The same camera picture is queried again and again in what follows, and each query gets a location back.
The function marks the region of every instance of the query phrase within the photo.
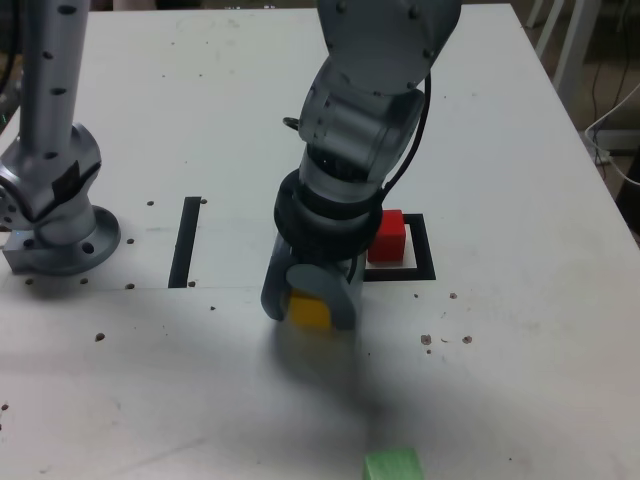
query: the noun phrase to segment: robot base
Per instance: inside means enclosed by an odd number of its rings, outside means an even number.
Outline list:
[[[93,206],[96,228],[82,240],[63,246],[45,245],[31,230],[13,231],[4,256],[14,273],[73,275],[104,262],[120,243],[120,225],[104,208]]]

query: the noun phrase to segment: white chair leg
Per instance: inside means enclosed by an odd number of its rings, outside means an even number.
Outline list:
[[[601,0],[576,0],[569,29],[562,45],[560,60],[553,77],[553,86],[564,108],[569,108],[574,93],[580,87],[582,63],[598,18]]]
[[[624,3],[622,4],[622,10],[620,11],[620,18],[618,18],[618,26],[616,27],[616,33],[622,32],[624,17],[627,14],[628,9],[629,9],[629,0],[624,0]]]
[[[540,15],[540,10],[542,9],[542,4],[544,0],[536,0],[533,4],[533,8],[531,9],[531,13],[529,14],[529,18],[527,18],[527,23],[524,24],[527,28],[533,28],[536,26],[536,22],[538,21],[538,16]]]
[[[549,42],[549,38],[551,37],[551,32],[553,32],[553,27],[555,27],[556,22],[558,21],[558,17],[560,16],[560,11],[562,10],[563,5],[564,0],[554,0],[553,2],[551,12],[549,12],[549,18],[547,18],[547,22],[544,24],[542,34],[540,35],[540,39],[538,40],[538,44],[536,45],[536,55],[538,55],[538,58],[542,57],[544,49],[547,48],[547,43]]]

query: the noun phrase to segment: table surface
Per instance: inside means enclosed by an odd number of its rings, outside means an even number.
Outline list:
[[[509,6],[463,8],[385,203],[437,280],[366,284],[352,336],[266,317],[281,119],[325,56],[312,10],[91,14],[76,119],[123,241],[31,286],[2,262],[1,478],[356,479],[405,446],[433,480],[640,475],[640,255]],[[169,290],[185,196],[197,285]]]

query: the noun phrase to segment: gray robot arm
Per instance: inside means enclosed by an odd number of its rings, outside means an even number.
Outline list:
[[[98,145],[73,122],[89,0],[26,0],[20,133],[0,157],[3,253],[14,272],[69,275],[104,261],[116,218],[92,206]]]
[[[407,169],[426,122],[431,66],[460,16],[458,0],[320,0],[329,57],[297,127],[307,147],[280,186],[278,238],[262,292],[283,320],[293,289],[320,298],[332,325],[350,329],[359,311],[364,253],[382,201]],[[417,85],[425,80],[425,94]],[[383,187],[413,132],[417,141]]]

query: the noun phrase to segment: green cube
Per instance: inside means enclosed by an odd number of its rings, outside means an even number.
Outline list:
[[[415,450],[371,453],[364,459],[363,480],[424,480]]]

